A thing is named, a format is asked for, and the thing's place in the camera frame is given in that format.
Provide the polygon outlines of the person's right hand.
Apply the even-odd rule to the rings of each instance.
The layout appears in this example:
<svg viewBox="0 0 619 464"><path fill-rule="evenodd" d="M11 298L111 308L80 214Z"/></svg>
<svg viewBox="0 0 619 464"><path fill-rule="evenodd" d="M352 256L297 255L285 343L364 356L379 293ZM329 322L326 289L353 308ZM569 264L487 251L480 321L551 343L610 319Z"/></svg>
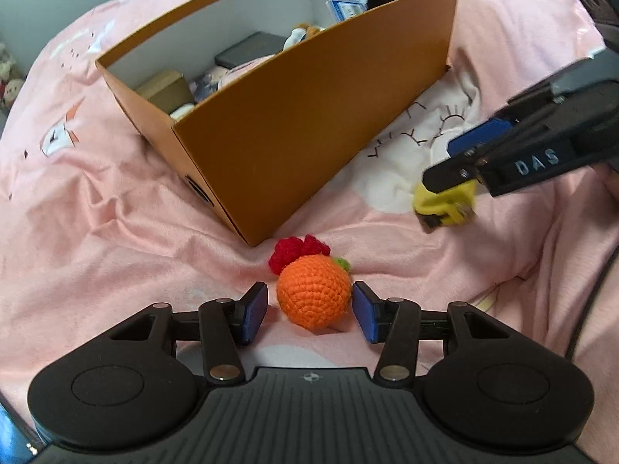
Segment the person's right hand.
<svg viewBox="0 0 619 464"><path fill-rule="evenodd" d="M619 194L619 173L614 168L609 164L594 164L592 169L613 195Z"/></svg>

